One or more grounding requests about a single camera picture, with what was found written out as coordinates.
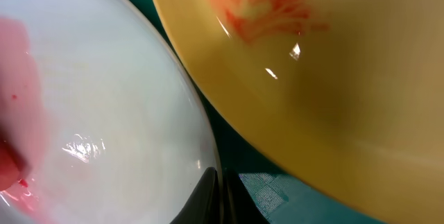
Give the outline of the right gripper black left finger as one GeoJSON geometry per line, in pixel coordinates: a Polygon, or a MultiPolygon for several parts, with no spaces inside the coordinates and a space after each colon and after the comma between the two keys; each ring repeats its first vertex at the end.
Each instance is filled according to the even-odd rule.
{"type": "Polygon", "coordinates": [[[205,170],[171,224],[219,224],[219,179],[214,167],[205,170]]]}

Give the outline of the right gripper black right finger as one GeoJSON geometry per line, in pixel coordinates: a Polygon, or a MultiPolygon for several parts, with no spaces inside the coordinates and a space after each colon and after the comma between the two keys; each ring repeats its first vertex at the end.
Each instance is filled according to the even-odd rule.
{"type": "Polygon", "coordinates": [[[269,224],[232,170],[225,170],[225,224],[269,224]]]}

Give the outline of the yellow plate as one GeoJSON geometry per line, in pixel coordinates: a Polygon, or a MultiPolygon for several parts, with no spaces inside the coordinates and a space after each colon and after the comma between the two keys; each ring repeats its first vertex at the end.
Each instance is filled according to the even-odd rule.
{"type": "Polygon", "coordinates": [[[322,193],[443,222],[443,0],[153,0],[225,120],[322,193]]]}

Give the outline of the white plate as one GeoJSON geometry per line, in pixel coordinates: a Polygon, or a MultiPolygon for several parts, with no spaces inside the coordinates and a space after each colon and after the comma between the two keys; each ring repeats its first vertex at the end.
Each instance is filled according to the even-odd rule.
{"type": "Polygon", "coordinates": [[[171,223],[219,158],[178,58],[128,0],[1,0],[26,28],[43,160],[1,192],[2,223],[171,223]]]}

